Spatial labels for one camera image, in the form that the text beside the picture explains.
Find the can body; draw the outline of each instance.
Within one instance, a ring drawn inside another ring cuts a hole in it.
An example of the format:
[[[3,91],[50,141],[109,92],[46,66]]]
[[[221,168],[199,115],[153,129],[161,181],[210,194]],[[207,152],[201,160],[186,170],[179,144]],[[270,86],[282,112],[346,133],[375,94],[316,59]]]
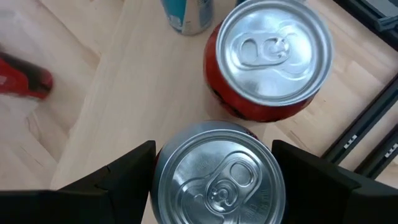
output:
[[[327,26],[306,5],[250,0],[214,29],[205,47],[203,72],[230,114],[273,122],[309,105],[332,60]]]
[[[270,150],[246,128],[205,121],[159,152],[152,207],[159,223],[280,223],[285,187]]]
[[[169,24],[183,35],[195,35],[211,25],[213,0],[161,0]]]
[[[216,40],[220,26],[221,24],[214,29],[207,41],[203,72],[213,96],[229,114],[245,120],[274,122],[297,114],[311,103],[315,95],[292,105],[265,106],[254,103],[234,91],[224,79],[216,59]]]
[[[52,89],[49,71],[0,52],[0,93],[44,99]]]

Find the can top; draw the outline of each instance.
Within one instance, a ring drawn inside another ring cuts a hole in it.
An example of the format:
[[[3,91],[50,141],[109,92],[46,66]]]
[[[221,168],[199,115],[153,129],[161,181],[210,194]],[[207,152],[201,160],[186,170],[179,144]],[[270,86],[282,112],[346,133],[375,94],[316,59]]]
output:
[[[181,143],[171,142],[163,150]],[[280,223],[285,206],[282,173],[270,150],[230,129],[205,131],[177,146],[158,192],[164,223]]]
[[[315,94],[333,60],[328,28],[294,0],[250,0],[224,20],[218,66],[246,99],[266,106],[298,103]]]

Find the light wood tabletop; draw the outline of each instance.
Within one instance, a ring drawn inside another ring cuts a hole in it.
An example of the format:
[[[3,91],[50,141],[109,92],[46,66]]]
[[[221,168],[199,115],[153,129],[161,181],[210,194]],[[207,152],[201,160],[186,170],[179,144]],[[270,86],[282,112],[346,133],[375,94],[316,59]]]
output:
[[[320,156],[398,72],[398,52],[333,1],[308,0],[333,36],[335,58],[330,76],[313,102],[299,114],[269,124],[241,121],[227,115],[211,96],[202,68],[205,43],[214,26],[232,10],[234,1],[215,0],[213,25],[192,37],[178,34],[168,25],[159,0],[112,2],[116,3],[40,0],[43,9],[36,9],[43,15],[50,11],[57,18],[64,29],[60,27],[57,34],[68,31],[67,37],[72,33],[75,40],[63,40],[62,44],[80,44],[74,52],[81,54],[75,57],[60,53],[70,49],[57,50],[65,60],[60,66],[68,63],[70,67],[50,68],[64,73],[60,77],[74,80],[77,85],[79,78],[65,77],[81,75],[87,83],[78,85],[78,100],[72,103],[70,113],[66,106],[57,105],[57,100],[76,91],[74,87],[56,86],[65,91],[58,96],[54,93],[44,102],[53,109],[52,114],[65,114],[61,118],[67,121],[64,144],[58,147],[59,152],[53,152],[58,157],[49,186],[52,189],[88,175],[148,139],[156,140],[159,150],[182,128],[207,119],[242,124],[269,147],[272,140],[281,139]],[[37,14],[32,16],[33,22],[39,19]],[[47,40],[56,45],[54,40],[59,38]],[[74,66],[81,68],[78,74],[73,74]],[[34,113],[39,109],[44,110],[39,105]],[[43,128],[50,125],[40,126],[44,121],[37,122],[39,132],[51,132],[51,128]],[[397,104],[340,165],[355,169],[396,123]],[[398,188],[397,159],[378,180]],[[155,223],[151,209],[146,209],[143,223]]]

